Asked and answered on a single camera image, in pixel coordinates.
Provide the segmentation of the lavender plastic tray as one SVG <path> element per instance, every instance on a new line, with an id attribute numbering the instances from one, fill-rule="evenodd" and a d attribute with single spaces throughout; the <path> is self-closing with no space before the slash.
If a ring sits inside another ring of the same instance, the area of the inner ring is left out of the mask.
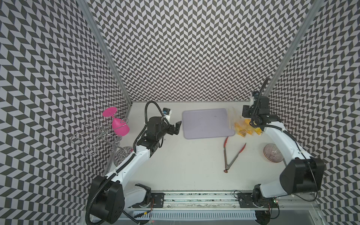
<path id="1" fill-rule="evenodd" d="M 235 131 L 229 127 L 227 110 L 224 108 L 188 110 L 182 113 L 182 127 L 186 139 L 232 137 Z"/>

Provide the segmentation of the duck print resealable bag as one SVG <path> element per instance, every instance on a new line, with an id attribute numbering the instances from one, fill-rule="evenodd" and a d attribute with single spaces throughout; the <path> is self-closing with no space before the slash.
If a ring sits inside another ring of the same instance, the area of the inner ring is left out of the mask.
<path id="1" fill-rule="evenodd" d="M 263 131 L 259 127 L 254 128 L 250 125 L 251 119 L 246 119 L 245 122 L 247 123 L 246 130 L 248 134 L 253 135 L 256 133 L 259 136 L 262 135 Z"/>

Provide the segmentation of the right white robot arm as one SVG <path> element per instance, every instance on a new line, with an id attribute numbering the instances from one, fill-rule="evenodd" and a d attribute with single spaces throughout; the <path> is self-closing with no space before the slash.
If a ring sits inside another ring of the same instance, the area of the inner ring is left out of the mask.
<path id="1" fill-rule="evenodd" d="M 254 92 L 250 105 L 243 107 L 242 116 L 250 119 L 250 126 L 260 128 L 273 140 L 286 164 L 276 179 L 255 185 L 253 204 L 262 207 L 277 197 L 298 193 L 318 195 L 325 171 L 324 161 L 306 152 L 281 119 L 270 113 L 269 98 Z"/>

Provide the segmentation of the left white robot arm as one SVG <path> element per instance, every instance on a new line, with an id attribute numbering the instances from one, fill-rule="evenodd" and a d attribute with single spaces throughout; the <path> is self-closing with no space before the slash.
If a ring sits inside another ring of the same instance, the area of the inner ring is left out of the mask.
<path id="1" fill-rule="evenodd" d="M 151 117 L 133 143 L 133 151 L 112 172 L 105 176 L 97 176 L 91 184 L 86 205 L 85 223 L 93 225 L 90 216 L 113 224 L 124 213 L 124 210 L 134 206 L 150 206 L 151 188 L 136 184 L 132 189 L 125 190 L 130 178 L 155 151 L 160 148 L 165 135 L 178 135 L 182 122 L 174 125 L 168 123 L 167 116 Z"/>

